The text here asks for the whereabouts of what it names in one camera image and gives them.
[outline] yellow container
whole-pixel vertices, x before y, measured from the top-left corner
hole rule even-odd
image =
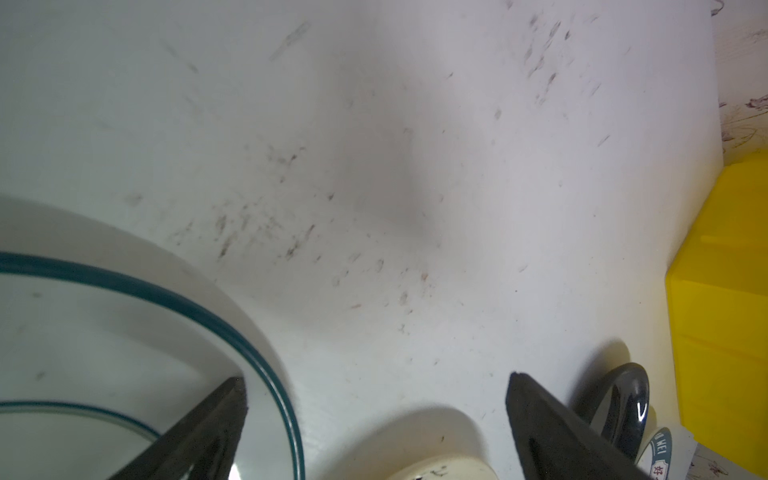
[[[768,154],[725,167],[667,273],[680,420],[768,478]]]

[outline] white table surface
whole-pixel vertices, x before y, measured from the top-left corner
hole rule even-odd
[[[677,420],[708,2],[32,0],[0,38],[0,193],[214,279],[280,356],[308,478],[449,451],[521,478],[508,374],[567,402],[606,346]]]

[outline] patterned wallpaper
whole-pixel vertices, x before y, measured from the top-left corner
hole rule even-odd
[[[712,0],[725,164],[768,150],[768,0]]]

